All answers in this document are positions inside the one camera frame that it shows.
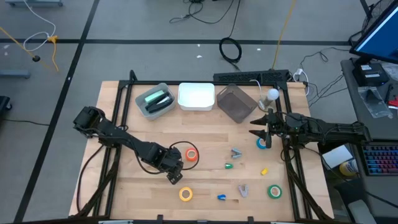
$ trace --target yellow cable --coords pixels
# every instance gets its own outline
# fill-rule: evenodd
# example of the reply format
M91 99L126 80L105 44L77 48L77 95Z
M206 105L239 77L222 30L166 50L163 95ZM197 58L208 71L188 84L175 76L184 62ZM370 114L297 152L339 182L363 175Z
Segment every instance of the yellow cable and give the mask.
M57 53L57 39L58 39L58 36L55 35L55 36L49 37L47 40L51 41L54 44L54 53L52 54L52 63L54 64L57 72L59 72L60 70L58 69L57 63L55 62L55 54Z
M287 25L292 13L293 13L293 8L294 8L295 4L296 4L296 0L292 0L292 6L290 7L289 14L286 17L286 21L285 21L284 27L282 28L282 32L280 33L280 36L279 36L278 45L276 47L276 52L275 52L274 63L272 64L272 69L274 69L274 67L275 67L276 60L278 58L278 53L279 53L280 41L282 40L282 36L284 35L286 25Z
M34 54L30 53L29 51L27 51L16 39L14 39L7 31L5 31L2 27L0 27L0 30L6 34L12 41L14 41L20 48L22 48L23 50L25 50L26 53L28 53L32 58L35 57ZM51 70L51 68L46 65L43 61L39 61L45 68Z

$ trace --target keyboard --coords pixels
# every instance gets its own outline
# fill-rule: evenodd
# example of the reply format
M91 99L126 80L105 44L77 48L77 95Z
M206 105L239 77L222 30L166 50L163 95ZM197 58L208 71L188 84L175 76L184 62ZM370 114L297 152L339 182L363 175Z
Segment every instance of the keyboard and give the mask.
M289 76L288 70L269 70L256 72L231 72L216 73L213 75L215 82L249 82L257 80L261 84L286 82Z
M367 175L398 175L398 144L363 146Z

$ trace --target wooden tabletop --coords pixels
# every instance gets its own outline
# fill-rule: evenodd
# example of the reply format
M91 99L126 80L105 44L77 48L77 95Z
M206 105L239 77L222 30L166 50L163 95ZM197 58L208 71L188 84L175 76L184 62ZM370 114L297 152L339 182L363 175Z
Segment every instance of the wooden tabletop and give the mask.
M102 109L106 117L111 119L118 82L103 82L99 93L97 107ZM261 118L264 113L256 108L241 124L236 124L215 104L211 111L182 111L177 105L172 111L155 121L148 121L138 110L134 99L151 85L134 85L132 100L127 117L128 133L142 141L157 142L168 147L173 142L191 141L200 152L200 162L196 168L183 171L183 179L172 185L166 174L150 175L145 173L136 161L133 151L123 147L119 165L118 179L114 192L111 218L113 219L145 219L154 220L163 214L165 220L226 220L245 221L253 216L255 221L294 221L292 202L289 194L285 163L280 158L282 141L272 137L272 148L260 150L256 146L257 137L250 134L250 129L263 129L261 126L249 124ZM178 86L169 86L177 96ZM307 99L302 83L288 83L292 111L310 116ZM216 94L224 86L216 86ZM260 98L257 86L240 86L256 101ZM121 120L124 97L118 121ZM283 95L282 108L285 109ZM99 148L97 139L87 142L82 164ZM185 154L188 144L177 145ZM236 147L243 152L242 158L232 160L231 148ZM317 149L316 144L307 147ZM307 189L325 213L333 217L330 198L326 187L325 176L319 155L308 150L301 150L302 164L307 182ZM104 149L88 164L81 184L80 206L82 207L92 196L98 185ZM185 161L184 167L192 162ZM225 169L224 164L234 164L233 169ZM261 170L268 168L263 176ZM238 185L247 184L249 193L243 198ZM282 188L279 199L271 199L267 188L277 184ZM193 198L183 202L178 197L182 187L193 190ZM217 195L225 194L226 201L217 199ZM104 211L103 200L101 213ZM301 194L298 194L300 213L303 214ZM76 213L76 193L70 214Z

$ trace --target gray floor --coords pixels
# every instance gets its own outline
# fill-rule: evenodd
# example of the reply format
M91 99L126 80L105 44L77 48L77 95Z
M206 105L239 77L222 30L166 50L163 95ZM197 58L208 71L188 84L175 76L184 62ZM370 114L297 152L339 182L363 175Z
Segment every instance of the gray floor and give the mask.
M228 7L228 2L207 0L200 17L215 20ZM68 0L63 8L34 10L56 23L61 39L79 39L92 3L93 0ZM172 17L186 14L187 7L180 0L101 0L88 38L220 39L229 34L236 3L216 25L201 24L193 19L169 24ZM289 7L288 0L242 1L233 38L277 40ZM344 41L360 30L363 19L359 1L298 1L284 40ZM46 29L51 31L51 26L35 18L26 8L9 7L4 1L0 2L0 21L7 21L2 23L3 28L17 38ZM14 105L8 118L50 122L77 44L57 46L60 73L34 63L15 44L0 44L1 69L29 69L32 73L28 80L0 79L0 95L10 96ZM325 47L330 46L283 45L276 69L288 68L294 72L304 55ZM241 70L271 67L275 45L243 45L242 48ZM52 66L52 50L52 45L46 44L35 54ZM328 63L318 56L304 63L310 82L320 88L341 74L340 60L352 56L335 50L326 50L325 54ZM86 143L81 134L72 129L72 120L83 106L96 104L102 81L127 78L130 69L140 80L212 80L214 73L234 71L221 58L217 45L86 44L24 221L67 217ZM342 80L330 91L344 87ZM349 123L356 119L347 91L322 99L310 109L312 116L330 122ZM0 126L0 180L7 183L0 185L0 223L13 221L46 131L46 127L24 123L3 122Z

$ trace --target monitor screen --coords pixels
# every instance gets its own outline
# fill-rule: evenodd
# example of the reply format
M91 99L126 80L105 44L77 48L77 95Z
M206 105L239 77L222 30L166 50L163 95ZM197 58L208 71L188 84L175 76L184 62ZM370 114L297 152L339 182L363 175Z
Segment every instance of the monitor screen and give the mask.
M398 63L398 1L394 1L351 53Z

